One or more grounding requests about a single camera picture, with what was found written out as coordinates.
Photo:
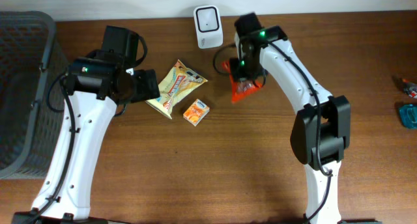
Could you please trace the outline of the red skittles candy bag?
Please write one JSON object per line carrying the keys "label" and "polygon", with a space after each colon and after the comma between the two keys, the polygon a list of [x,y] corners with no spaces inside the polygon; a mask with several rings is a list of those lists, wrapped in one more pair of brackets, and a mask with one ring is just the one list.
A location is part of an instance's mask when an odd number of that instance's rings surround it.
{"label": "red skittles candy bag", "polygon": [[222,63],[222,68],[229,74],[229,80],[231,82],[231,103],[235,104],[251,94],[261,90],[262,85],[256,81],[235,81],[231,74],[231,65],[229,61]]}

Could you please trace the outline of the cream snack bag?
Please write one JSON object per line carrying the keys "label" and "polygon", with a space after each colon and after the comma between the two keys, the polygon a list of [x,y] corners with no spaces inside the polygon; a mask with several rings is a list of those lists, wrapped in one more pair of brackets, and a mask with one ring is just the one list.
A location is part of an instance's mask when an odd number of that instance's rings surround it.
{"label": "cream snack bag", "polygon": [[173,107],[207,81],[205,77],[188,68],[178,59],[158,85],[160,96],[147,100],[146,103],[163,116],[172,119]]}

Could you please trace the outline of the small orange box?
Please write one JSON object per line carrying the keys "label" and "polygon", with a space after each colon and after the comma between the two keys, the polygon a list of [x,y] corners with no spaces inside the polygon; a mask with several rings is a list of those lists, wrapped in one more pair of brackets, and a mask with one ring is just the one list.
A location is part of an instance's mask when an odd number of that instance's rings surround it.
{"label": "small orange box", "polygon": [[210,107],[196,99],[195,102],[183,113],[183,118],[193,126],[197,126],[201,120],[209,113]]}

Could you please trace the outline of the silver black snack packet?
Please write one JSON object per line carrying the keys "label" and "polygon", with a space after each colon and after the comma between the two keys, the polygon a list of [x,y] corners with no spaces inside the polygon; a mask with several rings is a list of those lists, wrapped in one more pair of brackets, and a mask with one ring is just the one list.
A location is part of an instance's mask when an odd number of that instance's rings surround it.
{"label": "silver black snack packet", "polygon": [[401,82],[403,84],[403,92],[411,98],[417,98],[416,84],[403,78]]}

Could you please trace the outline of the blue mouthwash bottle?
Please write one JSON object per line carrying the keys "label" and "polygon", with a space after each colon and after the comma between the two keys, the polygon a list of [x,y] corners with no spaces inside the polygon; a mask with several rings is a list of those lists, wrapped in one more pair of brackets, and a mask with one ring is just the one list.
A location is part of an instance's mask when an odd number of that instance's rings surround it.
{"label": "blue mouthwash bottle", "polygon": [[416,105],[406,104],[399,108],[402,124],[408,129],[416,129]]}

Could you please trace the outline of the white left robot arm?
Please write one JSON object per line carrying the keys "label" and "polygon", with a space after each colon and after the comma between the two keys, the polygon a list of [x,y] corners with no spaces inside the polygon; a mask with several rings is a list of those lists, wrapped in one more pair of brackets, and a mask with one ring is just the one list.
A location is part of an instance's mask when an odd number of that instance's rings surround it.
{"label": "white left robot arm", "polygon": [[64,97],[63,121],[41,190],[28,212],[13,223],[107,223],[91,217],[94,171],[106,130],[124,112],[119,106],[158,98],[154,70],[140,70],[145,39],[123,27],[108,25],[102,46],[79,57],[57,78]]}

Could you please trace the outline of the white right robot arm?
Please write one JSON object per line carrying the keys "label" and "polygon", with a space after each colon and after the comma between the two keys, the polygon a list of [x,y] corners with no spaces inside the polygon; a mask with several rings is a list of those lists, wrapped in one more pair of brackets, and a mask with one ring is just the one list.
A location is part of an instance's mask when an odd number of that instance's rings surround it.
{"label": "white right robot arm", "polygon": [[304,223],[341,223],[338,175],[350,145],[351,105],[326,90],[297,57],[283,29],[263,27],[255,13],[235,22],[237,57],[229,61],[233,81],[271,75],[289,100],[296,118],[290,144],[304,166],[308,203]]}

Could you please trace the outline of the white barcode scanner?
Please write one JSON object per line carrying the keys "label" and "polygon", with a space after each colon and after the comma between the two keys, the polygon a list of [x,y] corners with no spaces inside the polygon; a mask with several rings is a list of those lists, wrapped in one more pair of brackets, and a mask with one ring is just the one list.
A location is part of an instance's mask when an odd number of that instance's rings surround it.
{"label": "white barcode scanner", "polygon": [[223,44],[223,30],[218,7],[204,5],[194,9],[197,44],[200,49],[217,48]]}

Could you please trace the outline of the grey plastic mesh basket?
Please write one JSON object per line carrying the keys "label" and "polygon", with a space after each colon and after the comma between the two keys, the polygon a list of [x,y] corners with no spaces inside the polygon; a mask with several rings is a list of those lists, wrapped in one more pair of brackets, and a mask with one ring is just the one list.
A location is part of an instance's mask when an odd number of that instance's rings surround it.
{"label": "grey plastic mesh basket", "polygon": [[43,179],[53,157],[64,100],[55,78],[68,60],[44,12],[1,13],[1,179]]}

